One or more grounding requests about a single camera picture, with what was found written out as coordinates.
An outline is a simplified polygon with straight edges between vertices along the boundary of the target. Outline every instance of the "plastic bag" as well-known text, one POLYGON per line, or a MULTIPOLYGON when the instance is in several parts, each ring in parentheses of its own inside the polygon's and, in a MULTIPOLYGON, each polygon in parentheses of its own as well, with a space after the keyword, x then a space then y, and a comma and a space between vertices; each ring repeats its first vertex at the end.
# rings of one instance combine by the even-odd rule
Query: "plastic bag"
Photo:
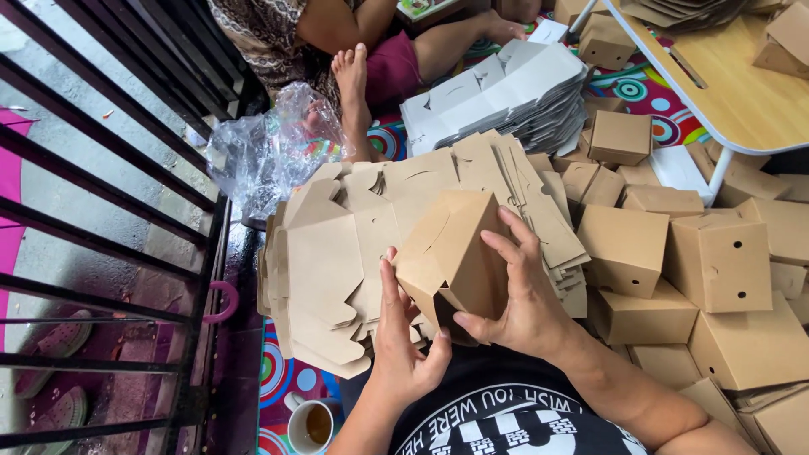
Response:
POLYGON ((264 220, 321 164, 352 155, 344 144, 328 100, 307 83, 291 83, 267 113, 214 126, 208 175, 243 215, 264 220))

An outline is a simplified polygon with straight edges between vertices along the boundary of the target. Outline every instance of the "metal railing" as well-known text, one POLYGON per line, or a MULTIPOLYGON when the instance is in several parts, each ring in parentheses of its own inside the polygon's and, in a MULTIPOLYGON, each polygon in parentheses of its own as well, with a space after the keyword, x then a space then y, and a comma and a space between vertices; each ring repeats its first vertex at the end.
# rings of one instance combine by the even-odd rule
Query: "metal railing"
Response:
MULTIPOLYGON (((138 77, 203 138, 210 127, 203 120, 213 113, 220 120, 237 118, 247 112, 264 110, 269 104, 263 87, 247 68, 235 48, 218 32, 205 3, 197 0, 56 0, 113 56, 138 77)), ((25 32, 56 59, 160 139, 167 147, 205 171, 205 159, 155 115, 93 66, 76 49, 36 17, 19 0, 0 0, 0 14, 25 32)), ((63 159, 46 147, 12 129, 0 126, 0 147, 6 148, 53 175, 102 198, 192 244, 201 255, 198 270, 177 266, 158 257, 109 240, 23 204, 0 197, 0 217, 80 245, 98 253, 153 270, 185 283, 193 294, 187 315, 132 304, 125 300, 94 296, 65 287, 41 283, 12 274, 0 273, 0 288, 49 300, 66 300, 87 308, 125 317, 93 317, 87 322, 121 323, 162 321, 173 324, 174 337, 182 342, 181 354, 167 363, 123 360, 54 359, 44 356, 0 353, 0 367, 67 370, 78 372, 142 372, 164 375, 173 389, 166 415, 135 422, 88 425, 45 432, 0 435, 0 449, 29 444, 47 444, 66 440, 151 430, 149 453, 175 453, 180 429, 199 425, 205 410, 193 403, 206 401, 204 390, 191 385, 195 355, 200 346, 202 318, 209 297, 214 265, 226 245, 226 212, 229 204, 220 193, 216 201, 194 189, 189 183, 164 168, 130 143, 102 126, 37 77, 0 54, 0 79, 59 116, 98 144, 143 171, 161 185, 201 209, 209 227, 199 232, 160 210, 145 204, 97 176, 63 159)), ((72 318, 2 319, 2 324, 57 324, 80 322, 72 318)))

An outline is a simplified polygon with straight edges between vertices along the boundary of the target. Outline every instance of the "mug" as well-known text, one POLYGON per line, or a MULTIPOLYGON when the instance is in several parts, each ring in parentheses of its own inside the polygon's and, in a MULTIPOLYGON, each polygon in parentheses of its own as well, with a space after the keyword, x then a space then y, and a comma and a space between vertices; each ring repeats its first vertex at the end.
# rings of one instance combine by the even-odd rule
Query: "mug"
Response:
POLYGON ((295 392, 289 392, 284 397, 284 404, 292 411, 286 437, 299 455, 322 452, 343 426, 341 404, 336 398, 306 400, 295 392))

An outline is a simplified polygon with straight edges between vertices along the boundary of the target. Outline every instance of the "table top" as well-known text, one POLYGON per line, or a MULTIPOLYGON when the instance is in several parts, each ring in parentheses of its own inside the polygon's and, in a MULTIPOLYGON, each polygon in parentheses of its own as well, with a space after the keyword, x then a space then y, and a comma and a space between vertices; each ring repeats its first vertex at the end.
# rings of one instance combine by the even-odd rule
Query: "table top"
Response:
POLYGON ((809 146, 809 81, 751 65, 766 19, 741 15, 728 24, 675 36, 672 54, 705 84, 699 88, 649 33, 604 3, 638 48, 708 132, 723 146, 770 155, 809 146))

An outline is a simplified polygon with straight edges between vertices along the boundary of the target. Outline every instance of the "white mug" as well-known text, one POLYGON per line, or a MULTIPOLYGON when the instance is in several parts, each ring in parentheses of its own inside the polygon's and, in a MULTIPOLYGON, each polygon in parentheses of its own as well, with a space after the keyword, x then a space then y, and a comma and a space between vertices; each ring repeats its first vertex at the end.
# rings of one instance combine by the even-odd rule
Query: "white mug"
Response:
POLYGON ((290 440, 292 449, 299 455, 316 455, 328 447, 334 436, 343 426, 343 413, 340 400, 336 398, 318 398, 306 400, 295 392, 289 392, 284 397, 284 404, 292 411, 290 423, 286 428, 286 437, 290 440), (322 407, 328 412, 331 431, 325 442, 319 443, 309 437, 307 418, 316 407, 322 407))

